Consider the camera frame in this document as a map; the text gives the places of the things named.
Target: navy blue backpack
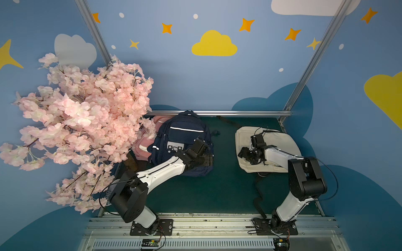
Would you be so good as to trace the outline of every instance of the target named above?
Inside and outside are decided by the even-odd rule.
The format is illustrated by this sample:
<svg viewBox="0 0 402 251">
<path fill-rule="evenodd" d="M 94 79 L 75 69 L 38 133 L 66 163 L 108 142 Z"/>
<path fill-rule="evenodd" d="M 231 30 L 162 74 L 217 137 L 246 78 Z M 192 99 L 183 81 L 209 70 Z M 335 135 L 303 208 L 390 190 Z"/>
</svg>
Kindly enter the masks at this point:
<svg viewBox="0 0 402 251">
<path fill-rule="evenodd" d="M 210 149 L 206 153 L 213 153 L 213 145 L 208 126 L 200 120 L 193 111 L 185 111 L 163 123 L 148 152 L 152 153 L 150 161 L 159 165 L 181 150 L 186 150 L 194 141 L 200 138 L 207 143 Z M 196 167 L 185 171 L 182 175 L 199 177 L 207 175 L 213 166 Z"/>
</svg>

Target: pink blossom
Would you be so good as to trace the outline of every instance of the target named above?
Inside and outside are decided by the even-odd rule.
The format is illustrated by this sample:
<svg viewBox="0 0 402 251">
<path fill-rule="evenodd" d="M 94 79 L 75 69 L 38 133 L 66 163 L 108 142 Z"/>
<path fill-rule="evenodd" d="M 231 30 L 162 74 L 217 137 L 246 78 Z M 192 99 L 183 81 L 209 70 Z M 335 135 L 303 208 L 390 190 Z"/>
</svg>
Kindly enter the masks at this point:
<svg viewBox="0 0 402 251">
<path fill-rule="evenodd" d="M 75 136 L 75 135 L 71 135 L 67 138 L 67 141 L 70 143 L 70 145 L 72 147 L 74 147 L 75 150 L 77 151 L 81 151 L 81 150 L 89 150 L 89 146 L 90 146 L 90 141 L 87 140 L 87 136 L 83 135 L 83 136 Z"/>
<path fill-rule="evenodd" d="M 89 155 L 74 155 L 72 162 L 76 165 L 84 164 L 89 161 Z"/>
<path fill-rule="evenodd" d="M 112 155 L 116 147 L 114 145 L 104 145 L 103 150 L 105 150 L 107 154 Z"/>
<path fill-rule="evenodd" d="M 49 67 L 49 65 L 53 63 L 57 63 L 59 59 L 53 53 L 46 54 L 43 58 L 38 60 L 40 63 L 43 63 L 43 67 Z"/>
<path fill-rule="evenodd" d="M 67 164 L 69 162 L 69 160 L 72 158 L 73 158 L 73 156 L 71 156 L 71 155 L 65 155 L 63 153 L 56 153 L 56 155 L 53 157 L 53 162 L 64 165 L 64 164 Z"/>
<path fill-rule="evenodd" d="M 43 167 L 44 164 L 45 164 L 45 161 L 43 159 L 33 160 L 33 161 L 23 164 L 20 167 L 20 169 L 25 170 L 25 171 L 32 171 L 32 170 Z"/>
<path fill-rule="evenodd" d="M 143 119 L 148 111 L 148 94 L 153 79 L 146 79 L 137 64 L 126 65 L 116 56 L 99 73 L 80 70 L 73 65 L 55 65 L 57 57 L 49 53 L 39 61 L 49 67 L 49 84 L 58 85 L 53 89 L 39 86 L 40 96 L 30 93 L 27 97 L 16 94 L 14 102 L 24 112 L 25 118 L 40 121 L 44 127 L 24 127 L 21 140 L 29 147 L 3 144 L 0 158 L 5 163 L 20 166 L 24 170 L 34 170 L 44 164 L 45 158 L 55 163 L 66 164 L 69 160 L 79 165 L 72 178 L 64 179 L 63 185 L 48 193 L 48 201 L 60 205 L 74 206 L 84 213 L 100 207 L 93 194 L 99 193 L 113 180 L 113 164 L 127 159 L 127 153 L 139 137 L 153 137 L 155 124 Z M 34 147 L 45 150 L 43 158 L 30 152 Z M 50 153 L 47 148 L 57 147 Z M 27 155 L 32 160 L 24 163 Z"/>
</svg>

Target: white cloud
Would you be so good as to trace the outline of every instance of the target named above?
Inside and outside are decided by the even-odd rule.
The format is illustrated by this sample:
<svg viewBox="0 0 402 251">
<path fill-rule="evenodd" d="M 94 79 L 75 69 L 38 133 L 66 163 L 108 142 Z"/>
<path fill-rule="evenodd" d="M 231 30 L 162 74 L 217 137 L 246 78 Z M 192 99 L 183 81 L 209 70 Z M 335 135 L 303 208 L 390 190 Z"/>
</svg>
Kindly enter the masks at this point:
<svg viewBox="0 0 402 251">
<path fill-rule="evenodd" d="M 90 67 L 96 60 L 96 48 L 91 43 L 74 35 L 70 37 L 66 34 L 57 35 L 54 40 L 54 51 L 62 65 L 73 64 L 80 69 Z"/>
<path fill-rule="evenodd" d="M 281 15 L 334 16 L 342 0 L 272 0 L 271 9 Z M 346 14 L 352 13 L 360 0 L 352 0 Z"/>
</svg>

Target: black mounting plate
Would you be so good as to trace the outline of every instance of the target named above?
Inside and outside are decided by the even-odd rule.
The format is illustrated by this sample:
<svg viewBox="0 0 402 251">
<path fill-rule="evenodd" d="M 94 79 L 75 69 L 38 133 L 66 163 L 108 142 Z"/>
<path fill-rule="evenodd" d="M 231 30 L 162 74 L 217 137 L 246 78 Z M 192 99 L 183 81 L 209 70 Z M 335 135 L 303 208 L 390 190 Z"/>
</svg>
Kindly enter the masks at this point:
<svg viewBox="0 0 402 251">
<path fill-rule="evenodd" d="M 254 218 L 253 221 L 255 222 L 257 235 L 274 235 L 271 232 L 271 228 L 269 226 L 270 219 Z M 287 230 L 289 230 L 290 235 L 298 235 L 299 234 L 297 231 L 296 225 L 294 225 L 294 224 L 292 224 L 289 227 L 281 227 L 280 229 L 274 229 L 274 232 L 277 235 L 288 235 Z"/>
<path fill-rule="evenodd" d="M 159 227 L 162 228 L 162 232 L 165 236 L 171 236 L 172 235 L 172 229 L 173 229 L 173 219 L 160 219 L 159 220 Z M 136 224 L 133 221 L 133 224 L 131 225 L 130 229 L 130 235 L 131 236 L 146 236 L 145 232 L 147 229 L 145 229 L 142 225 Z M 154 235 L 152 236 L 160 236 L 160 232 L 155 232 Z"/>
</svg>

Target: pink backpack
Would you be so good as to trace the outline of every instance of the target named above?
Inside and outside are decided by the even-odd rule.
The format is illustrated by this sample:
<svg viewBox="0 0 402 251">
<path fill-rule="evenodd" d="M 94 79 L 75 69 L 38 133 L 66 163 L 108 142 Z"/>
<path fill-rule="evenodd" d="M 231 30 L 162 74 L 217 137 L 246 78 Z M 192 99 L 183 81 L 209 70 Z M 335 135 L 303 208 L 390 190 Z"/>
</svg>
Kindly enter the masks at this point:
<svg viewBox="0 0 402 251">
<path fill-rule="evenodd" d="M 152 118 L 152 121 L 156 125 L 156 132 L 158 132 L 160 126 L 171 119 L 172 116 L 155 116 Z M 147 151 L 147 147 L 150 146 L 151 144 L 154 143 L 155 138 L 153 139 L 147 139 L 146 137 L 142 136 L 139 140 L 136 141 L 134 146 L 132 147 L 135 158 L 137 160 L 146 160 L 148 161 L 149 156 L 151 156 L 151 153 Z"/>
</svg>

